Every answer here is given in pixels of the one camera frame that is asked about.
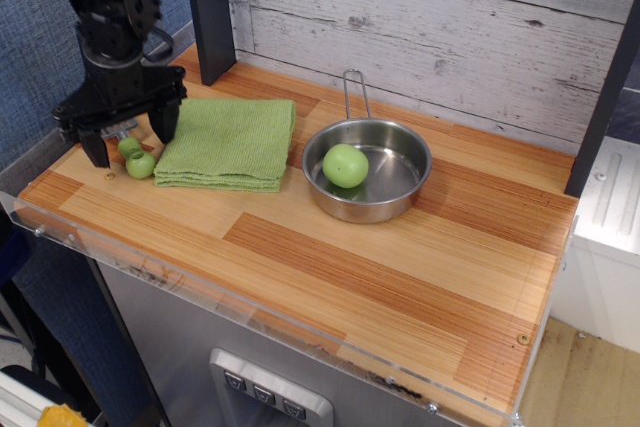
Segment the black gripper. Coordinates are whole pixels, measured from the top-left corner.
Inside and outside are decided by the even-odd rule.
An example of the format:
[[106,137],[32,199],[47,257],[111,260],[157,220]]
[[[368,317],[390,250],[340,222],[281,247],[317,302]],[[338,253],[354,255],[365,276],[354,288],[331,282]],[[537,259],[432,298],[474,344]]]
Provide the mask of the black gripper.
[[175,136],[186,71],[179,66],[145,66],[135,55],[125,60],[84,55],[81,86],[53,110],[62,137],[80,144],[97,168],[110,160],[101,130],[146,113],[158,139]]

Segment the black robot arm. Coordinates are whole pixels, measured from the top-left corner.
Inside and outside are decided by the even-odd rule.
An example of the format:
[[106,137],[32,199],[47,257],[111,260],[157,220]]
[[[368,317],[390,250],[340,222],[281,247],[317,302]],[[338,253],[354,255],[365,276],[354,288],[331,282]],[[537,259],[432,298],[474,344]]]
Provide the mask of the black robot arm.
[[160,0],[69,0],[85,69],[81,86],[53,110],[67,142],[80,143],[94,166],[110,165],[104,129],[147,114],[170,142],[187,92],[181,67],[145,65],[144,44],[158,31]]

